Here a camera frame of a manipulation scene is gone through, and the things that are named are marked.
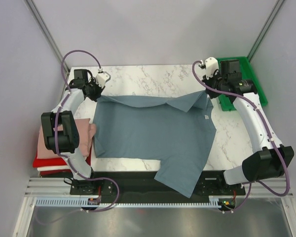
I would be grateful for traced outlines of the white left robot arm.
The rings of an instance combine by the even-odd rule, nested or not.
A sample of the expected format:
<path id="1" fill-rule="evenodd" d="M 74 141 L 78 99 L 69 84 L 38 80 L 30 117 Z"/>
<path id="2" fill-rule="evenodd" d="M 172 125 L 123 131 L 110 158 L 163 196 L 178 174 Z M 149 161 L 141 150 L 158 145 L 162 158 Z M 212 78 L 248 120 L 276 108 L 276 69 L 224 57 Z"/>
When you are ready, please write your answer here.
<path id="1" fill-rule="evenodd" d="M 98 190 L 98 181 L 92 178 L 93 169 L 80 151 L 74 114 L 86 98 L 96 102 L 110 79 L 110 74 L 102 68 L 95 76 L 87 69 L 74 70 L 74 79 L 68 83 L 59 104 L 41 115 L 45 147 L 65 161 L 75 180 L 83 180 L 81 188 L 87 194 L 94 194 Z"/>

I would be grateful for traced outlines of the blue grey t shirt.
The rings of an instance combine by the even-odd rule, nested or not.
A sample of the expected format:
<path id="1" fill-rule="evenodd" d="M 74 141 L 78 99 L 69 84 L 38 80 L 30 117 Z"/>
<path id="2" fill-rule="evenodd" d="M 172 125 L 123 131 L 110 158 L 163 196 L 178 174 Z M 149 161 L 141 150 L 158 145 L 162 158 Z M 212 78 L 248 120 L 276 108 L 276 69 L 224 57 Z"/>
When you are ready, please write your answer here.
<path id="1" fill-rule="evenodd" d="M 216 128 L 204 91 L 181 97 L 101 96 L 93 122 L 98 158 L 160 161 L 155 180 L 191 197 Z"/>

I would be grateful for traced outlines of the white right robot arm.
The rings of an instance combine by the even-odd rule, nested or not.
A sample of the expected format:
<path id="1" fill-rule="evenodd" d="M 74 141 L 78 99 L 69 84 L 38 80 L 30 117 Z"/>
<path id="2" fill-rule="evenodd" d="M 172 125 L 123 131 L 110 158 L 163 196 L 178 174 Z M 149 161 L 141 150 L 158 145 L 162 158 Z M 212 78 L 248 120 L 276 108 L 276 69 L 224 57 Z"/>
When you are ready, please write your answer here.
<path id="1" fill-rule="evenodd" d="M 210 98 L 226 95 L 243 120 L 252 144 L 252 155 L 236 168 L 226 170 L 216 182 L 217 191 L 228 194 L 234 184 L 283 176 L 294 157 L 291 146 L 284 146 L 273 131 L 262 109 L 258 90 L 251 79 L 244 79 L 237 59 L 218 61 L 214 57 L 201 62 L 205 70 L 202 82 L 209 86 Z"/>

